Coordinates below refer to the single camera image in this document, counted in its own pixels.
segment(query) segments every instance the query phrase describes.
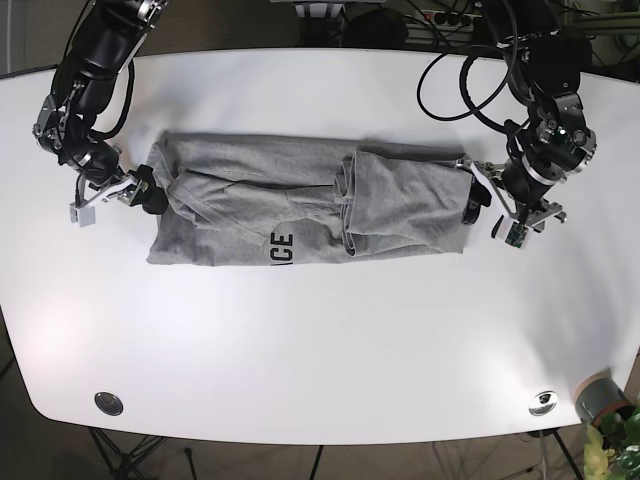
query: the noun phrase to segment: gray floor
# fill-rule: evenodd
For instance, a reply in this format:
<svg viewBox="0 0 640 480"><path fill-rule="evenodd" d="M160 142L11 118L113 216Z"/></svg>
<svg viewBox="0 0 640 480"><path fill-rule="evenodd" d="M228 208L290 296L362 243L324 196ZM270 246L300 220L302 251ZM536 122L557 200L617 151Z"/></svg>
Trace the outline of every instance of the gray floor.
<svg viewBox="0 0 640 480"><path fill-rule="evenodd" d="M14 0L22 15L15 31L23 31L16 51L22 68L57 63L84 0ZM298 41L293 8L268 0L173 0L142 54L252 47L286 47ZM0 366L10 351L0 339ZM627 388L640 390L636 365ZM561 430L577 461L581 460L581 428ZM138 436L115 433L123 448ZM559 448L550 440L554 480L574 478ZM190 478L182 450L194 450L200 480L305 479L315 447L264 446L170 440L150 458L143 471L161 479ZM462 479L499 480L540 462L538 444L526 435L429 444L328 447L317 479ZM18 368L0 383L0 478L100 480L104 464L84 427L53 422L32 407ZM525 480L540 478L534 471Z"/></svg>

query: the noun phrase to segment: gray t-shirt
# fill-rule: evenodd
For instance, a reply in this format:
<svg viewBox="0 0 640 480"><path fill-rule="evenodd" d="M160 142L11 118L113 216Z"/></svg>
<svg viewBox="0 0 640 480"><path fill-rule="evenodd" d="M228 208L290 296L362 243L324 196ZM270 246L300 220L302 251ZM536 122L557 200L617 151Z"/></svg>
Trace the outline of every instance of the gray t-shirt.
<svg viewBox="0 0 640 480"><path fill-rule="evenodd" d="M153 264L289 265L462 252L471 175L440 149L166 133Z"/></svg>

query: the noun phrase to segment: black cable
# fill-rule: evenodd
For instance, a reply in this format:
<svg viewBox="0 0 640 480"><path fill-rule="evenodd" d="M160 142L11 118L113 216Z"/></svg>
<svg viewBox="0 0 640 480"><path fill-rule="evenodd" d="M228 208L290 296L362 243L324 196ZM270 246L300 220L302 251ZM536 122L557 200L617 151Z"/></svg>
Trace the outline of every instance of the black cable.
<svg viewBox="0 0 640 480"><path fill-rule="evenodd" d="M0 370L0 381L4 378L4 376L9 372L9 370L11 370L11 367L13 367L13 364L16 363L16 356L13 355L11 357L11 360L9 360L7 362L7 364L2 368L2 370Z"/></svg>
<svg viewBox="0 0 640 480"><path fill-rule="evenodd" d="M517 58L518 58L518 26L516 24L516 17L515 17L515 13L513 12L513 9L511 8L511 5L509 4L508 0L502 0L502 3L505 7L505 9L507 10L507 13L509 14L509 19L511 21L511 29L512 29L512 33L513 33L513 46L512 46L512 55L511 55L511 61L509 62L509 67L507 69L507 73L504 76L504 78L502 79L502 81L500 82L500 85L498 85L498 88L495 89L495 91L489 95L489 98L487 98L484 102L482 102L480 105L478 105L475 108L471 108L469 109L469 111L462 113L460 115L454 115L452 117L442 117L439 115L435 115L433 113L431 113L422 103L422 98L421 98L421 92L422 92L422 85L424 84L424 80L425 78L427 78L427 75L429 74L429 72L431 71L431 69L440 61L442 60L444 57L446 57L448 54L447 53L443 53L441 55L439 55L433 62L431 62L429 64L429 66L426 68L426 70L424 71L424 73L422 74L422 76L420 77L420 82L418 82L418 89L417 89L417 99L418 99L418 105L420 106L420 109L430 118L433 118L434 120L438 120L441 122L454 122L456 120L462 120L463 118L467 118L470 117L471 115L475 115L476 113L480 112L480 110L482 110L484 107L486 107L487 105L489 105L493 100L495 100L495 98L500 94L500 92L502 92L502 90L504 89L504 87L507 85L507 83L509 82L509 79L511 78L513 71L515 69L516 66L516 62L517 62Z"/></svg>
<svg viewBox="0 0 640 480"><path fill-rule="evenodd" d="M318 453L316 453L316 459L313 462L313 469L311 470L311 475L309 476L309 480L314 480L316 478L316 473L318 472L318 465L320 465L320 458L322 457L322 450L324 450L324 445L320 445L318 447Z"/></svg>
<svg viewBox="0 0 640 480"><path fill-rule="evenodd" d="M498 47L491 47L489 45L487 45L486 47L483 47L484 49L486 49L487 51L491 50L491 51L495 51L495 50L500 50ZM471 99L471 96L469 95L469 89L467 87L467 78L469 77L469 70L471 69L471 66L473 65L473 63L480 57L480 53L476 52L472 55L469 55L464 63L462 64L462 69L460 70L460 77L459 77L459 87L460 87L460 95L462 96L462 100L464 101L464 104L467 106L467 108L469 110L475 110L477 109L476 105L473 103L473 100ZM484 115L482 112L477 111L475 114L476 118L478 120L480 120L482 123L484 123L487 127L489 127L492 130L495 130L498 133L502 133L504 135L507 134L507 129L504 127L504 125L500 125L497 122L494 122L493 120L491 120L489 117L487 117L486 115Z"/></svg>
<svg viewBox="0 0 640 480"><path fill-rule="evenodd" d="M133 65L133 58L129 62L128 72L129 72L129 79L127 81L127 94L124 99L124 105L122 106L122 111L120 112L120 118L118 118L118 123L116 123L116 126L106 133L96 132L95 130L91 130L91 136L95 140L109 140L110 138L115 137L118 133L120 133L120 130L122 130L122 127L127 121L127 116L129 115L129 109L131 108L131 99L133 98L133 86L136 80L136 69Z"/></svg>

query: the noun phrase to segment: electrical cord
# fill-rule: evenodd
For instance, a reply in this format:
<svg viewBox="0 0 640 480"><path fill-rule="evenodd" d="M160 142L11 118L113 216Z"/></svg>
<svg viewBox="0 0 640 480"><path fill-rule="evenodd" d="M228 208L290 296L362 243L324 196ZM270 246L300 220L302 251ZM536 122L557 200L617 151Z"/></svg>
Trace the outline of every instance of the electrical cord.
<svg viewBox="0 0 640 480"><path fill-rule="evenodd" d="M129 78L127 80L127 93L124 99L124 105L122 106L122 111L120 112L120 118L118 118L116 126L106 133L91 130L91 136L95 140L109 140L110 138L115 137L118 133L120 133L120 130L122 130L122 127L127 121L129 109L131 108L131 99L133 98L133 86L136 80L136 69L133 65L133 58L129 62L128 72Z"/></svg>
<svg viewBox="0 0 640 480"><path fill-rule="evenodd" d="M480 47L477 48L476 53L469 55L464 63L462 64L462 68L460 69L460 77L459 77L459 87L460 87L460 95L462 96L462 100L464 101L464 104L467 106L467 108L471 111L471 110L476 110L478 107L473 103L473 100L471 99L471 96L469 95L469 89L467 87L467 79L469 77L469 70L471 69L471 66L473 65L473 63L480 57L480 52L481 51L496 51L496 50L500 50L498 47L492 47L487 45L486 47L483 47L482 49L480 49ZM481 111L476 111L476 113L474 114L476 116L476 118L478 120L480 120L482 123L484 123L487 127L489 127L492 130L495 130L498 133L502 133L504 135L507 134L507 129L504 127L504 125L500 125L497 122L494 122L493 120L491 120L489 117L487 117L485 114L483 114Z"/></svg>
<svg viewBox="0 0 640 480"><path fill-rule="evenodd" d="M444 57L446 57L448 55L448 53L443 53L440 54L433 62L431 62L429 64L429 66L425 69L425 71L423 72L422 76L420 77L420 81L418 82L418 88L417 88L417 93L416 93L416 97L418 100L418 105L420 106L420 109L430 118L433 118L434 120L438 120L441 122L454 122L457 120L462 120L463 118L467 118L470 117L471 115L476 115L478 112L480 112L480 110L482 110L483 108L485 108L487 105L489 105L493 100L495 100L495 98L500 94L500 92L502 92L502 90L504 89L504 87L507 85L507 83L509 82L509 79L511 78L513 71L515 69L516 66L516 61L517 61L517 52L518 52L518 26L516 24L516 17L515 17L515 13L513 12L513 9L511 8L511 5L509 4L508 0L502 0L502 3L505 7L505 9L507 10L507 13L509 15L509 20L511 22L511 30L513 33L513 46L512 46L512 56L511 56L511 61L509 62L509 66L507 69L507 73L504 76L504 78L502 79L502 81L500 82L500 85L498 85L498 88L495 89L495 91L489 95L489 97L482 102L480 105L478 105L475 108L470 108L467 112L459 114L459 115L454 115L452 117L443 117L440 115L436 115L432 112L430 112L423 104L422 102L422 98L421 98L421 93L422 93L422 85L424 84L424 80L427 78L427 75L429 74L429 72L433 69L433 67L440 61L442 60ZM469 48L478 48L477 45L471 45L469 46Z"/></svg>

